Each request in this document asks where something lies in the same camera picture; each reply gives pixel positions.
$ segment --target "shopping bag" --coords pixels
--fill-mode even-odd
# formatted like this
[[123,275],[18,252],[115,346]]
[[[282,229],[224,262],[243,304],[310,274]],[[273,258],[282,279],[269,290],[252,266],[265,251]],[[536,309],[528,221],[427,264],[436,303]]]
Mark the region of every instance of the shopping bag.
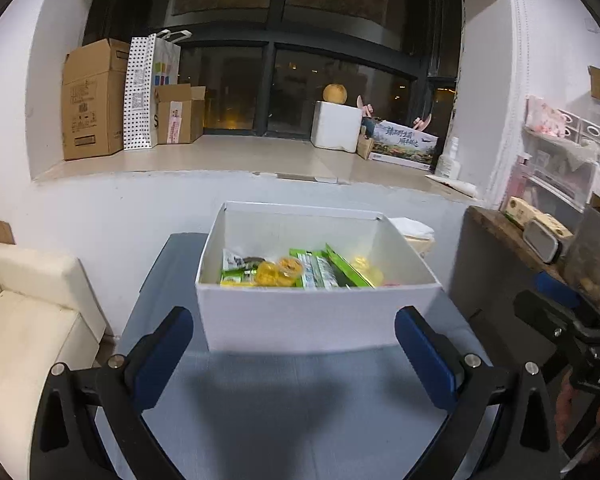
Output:
[[178,82],[180,46],[188,30],[132,38],[125,80],[124,149],[152,148],[158,143],[156,89]]

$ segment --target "desk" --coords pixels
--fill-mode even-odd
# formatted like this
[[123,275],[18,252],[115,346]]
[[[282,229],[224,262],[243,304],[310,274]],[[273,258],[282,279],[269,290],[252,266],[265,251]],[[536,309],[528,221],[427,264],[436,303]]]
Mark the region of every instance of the desk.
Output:
[[558,273],[557,267],[547,265],[531,250],[522,239],[522,229],[507,220],[500,211],[485,209],[478,206],[469,206],[467,208],[469,218],[478,223],[487,232],[501,241],[505,247],[513,253],[533,272],[547,272],[552,278],[564,283],[564,280]]
[[[140,290],[117,352],[128,353],[173,305],[194,337],[144,420],[189,480],[398,480],[445,419],[399,346],[287,356],[209,352],[194,277],[206,235],[171,235]],[[426,316],[461,352],[485,357],[444,293]],[[458,479],[475,465],[493,422],[484,417]],[[133,475],[102,410],[96,423],[112,464]]]

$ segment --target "sofa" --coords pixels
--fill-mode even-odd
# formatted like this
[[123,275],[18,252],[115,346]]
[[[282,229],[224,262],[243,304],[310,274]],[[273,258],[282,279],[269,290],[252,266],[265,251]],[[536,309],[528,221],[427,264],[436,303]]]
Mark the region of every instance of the sofa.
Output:
[[29,478],[49,369],[90,368],[105,328],[80,261],[0,244],[0,462],[13,480]]

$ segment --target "gray table surface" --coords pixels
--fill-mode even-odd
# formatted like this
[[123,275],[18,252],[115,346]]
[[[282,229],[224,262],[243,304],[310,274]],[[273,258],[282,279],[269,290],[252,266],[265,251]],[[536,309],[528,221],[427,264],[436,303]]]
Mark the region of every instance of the gray table surface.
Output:
[[[400,480],[446,413],[427,397],[400,347],[318,355],[209,352],[194,277],[206,235],[171,235],[144,282],[117,352],[128,353],[174,305],[194,336],[157,406],[143,413],[188,480]],[[425,316],[460,352],[486,357],[451,300]],[[488,436],[484,417],[456,478]],[[118,475],[133,479],[102,410],[96,423]]]

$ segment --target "small cardboard box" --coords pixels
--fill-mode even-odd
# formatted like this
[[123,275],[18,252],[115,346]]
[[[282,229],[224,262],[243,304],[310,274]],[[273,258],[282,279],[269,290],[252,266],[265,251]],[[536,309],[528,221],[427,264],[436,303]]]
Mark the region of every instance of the small cardboard box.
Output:
[[202,136],[205,91],[189,84],[157,88],[158,144],[189,144]]
[[[222,249],[276,261],[290,248],[329,244],[351,261],[364,256],[392,286],[296,288],[218,285]],[[394,319],[414,305],[425,314],[442,287],[382,213],[226,202],[206,240],[196,277],[211,351],[308,353],[397,345]]]
[[72,51],[62,73],[64,160],[122,149],[129,44],[100,40]]

